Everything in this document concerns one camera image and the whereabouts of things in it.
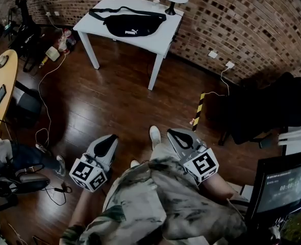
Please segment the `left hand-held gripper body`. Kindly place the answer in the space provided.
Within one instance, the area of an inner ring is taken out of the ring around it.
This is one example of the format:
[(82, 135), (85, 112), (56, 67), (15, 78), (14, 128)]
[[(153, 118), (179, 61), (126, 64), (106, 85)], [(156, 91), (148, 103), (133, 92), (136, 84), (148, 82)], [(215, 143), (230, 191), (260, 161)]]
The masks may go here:
[(89, 192), (95, 192), (112, 177), (112, 154), (104, 157), (85, 152), (77, 158), (69, 172), (74, 182)]

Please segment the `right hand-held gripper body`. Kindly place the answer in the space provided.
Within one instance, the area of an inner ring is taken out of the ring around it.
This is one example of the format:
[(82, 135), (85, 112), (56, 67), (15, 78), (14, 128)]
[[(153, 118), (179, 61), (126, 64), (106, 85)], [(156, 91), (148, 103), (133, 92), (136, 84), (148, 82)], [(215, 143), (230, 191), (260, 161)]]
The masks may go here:
[(184, 154), (180, 159), (180, 164), (195, 179), (197, 184), (216, 174), (219, 169), (218, 161), (212, 149), (204, 144), (200, 144), (188, 154)]

